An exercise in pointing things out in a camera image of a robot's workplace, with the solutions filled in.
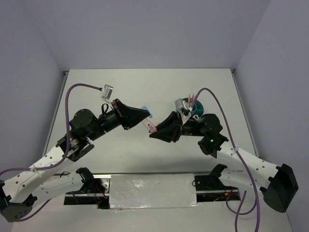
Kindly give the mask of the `pink translucent case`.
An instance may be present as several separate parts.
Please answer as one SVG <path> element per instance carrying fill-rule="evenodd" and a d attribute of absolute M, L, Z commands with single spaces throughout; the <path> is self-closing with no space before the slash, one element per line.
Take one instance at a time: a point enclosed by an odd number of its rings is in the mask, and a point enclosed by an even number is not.
<path fill-rule="evenodd" d="M 154 133 L 157 131 L 156 126 L 151 121 L 144 120 L 142 123 L 147 128 L 149 133 Z"/>

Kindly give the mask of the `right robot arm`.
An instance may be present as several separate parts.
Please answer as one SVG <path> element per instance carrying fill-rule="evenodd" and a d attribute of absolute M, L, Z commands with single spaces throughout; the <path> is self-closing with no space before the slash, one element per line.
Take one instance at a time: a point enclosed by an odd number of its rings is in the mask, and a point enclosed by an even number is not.
<path fill-rule="evenodd" d="M 175 143 L 181 136 L 201 137 L 197 144 L 202 153 L 218 162 L 210 174 L 213 188 L 233 186 L 253 191 L 261 194 L 273 210 L 286 212 L 299 189 L 293 169 L 287 164 L 267 162 L 236 147 L 221 134 L 222 129 L 215 114 L 190 118 L 183 123 L 180 113 L 172 112 L 149 136 L 167 143 Z"/>

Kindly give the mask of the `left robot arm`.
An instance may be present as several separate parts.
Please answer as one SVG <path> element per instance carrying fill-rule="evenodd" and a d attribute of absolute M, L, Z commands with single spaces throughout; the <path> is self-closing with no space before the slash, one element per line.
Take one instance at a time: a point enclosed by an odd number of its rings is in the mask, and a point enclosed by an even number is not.
<path fill-rule="evenodd" d="M 79 168 L 58 180 L 52 177 L 89 153 L 96 139 L 118 126 L 128 130 L 150 115 L 147 110 L 126 106 L 119 99 L 112 101 L 112 107 L 103 104 L 101 110 L 99 117 L 88 109 L 79 110 L 69 122 L 66 135 L 47 154 L 1 182 L 0 213 L 8 222 L 27 220 L 34 207 L 62 193 L 91 192 L 99 182 L 87 168 Z"/>

